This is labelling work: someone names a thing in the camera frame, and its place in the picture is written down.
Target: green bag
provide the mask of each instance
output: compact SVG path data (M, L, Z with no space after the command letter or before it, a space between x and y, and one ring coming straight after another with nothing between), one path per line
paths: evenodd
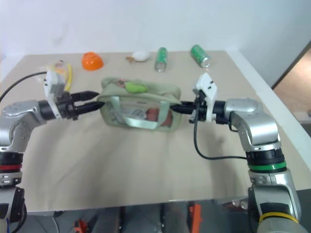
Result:
M164 132L177 129L181 114L170 106L181 104L178 87L109 77L102 80L102 88L97 101L105 102L100 111L108 125Z

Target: orange plastic cap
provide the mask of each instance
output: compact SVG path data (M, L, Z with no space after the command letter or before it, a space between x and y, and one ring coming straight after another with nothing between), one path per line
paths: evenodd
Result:
M82 66L86 70L97 70L102 68L104 65L101 57L94 52L87 52L83 54Z

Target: orange object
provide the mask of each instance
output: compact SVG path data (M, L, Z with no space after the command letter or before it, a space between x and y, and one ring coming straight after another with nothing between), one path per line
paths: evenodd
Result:
M194 206L189 207L189 211L192 219L191 233L199 233L200 223L202 222L201 206L199 204L195 204Z
M87 222L78 220L74 222L74 232L75 233L88 233L88 225Z
M82 66L86 70L97 70L104 66L104 62L101 57L94 52L87 52L83 54Z
M158 108L150 108L147 111L147 120L157 121L160 110ZM172 125L172 112L169 111L166 117L166 120L161 124L161 126L171 126Z

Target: bag handle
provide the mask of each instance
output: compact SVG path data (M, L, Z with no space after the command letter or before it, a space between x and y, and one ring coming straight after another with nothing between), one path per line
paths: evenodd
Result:
M136 128L143 128L143 129L149 129L154 130L158 128L167 118L167 114L170 109L170 104L166 101L161 101L160 103L160 109L159 109L159 115L157 122L149 121L149 120L139 120L139 119L133 119L130 117L126 117L123 115L121 111L121 105L120 105L120 97L119 96L111 96L110 101L112 106L115 108L115 110L118 112L120 117L124 120L124 122L128 126L136 127Z

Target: white ball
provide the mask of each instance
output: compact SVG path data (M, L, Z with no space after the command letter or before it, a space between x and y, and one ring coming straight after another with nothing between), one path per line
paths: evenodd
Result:
M145 51L137 51L132 54L136 62L145 62L149 59L150 53Z

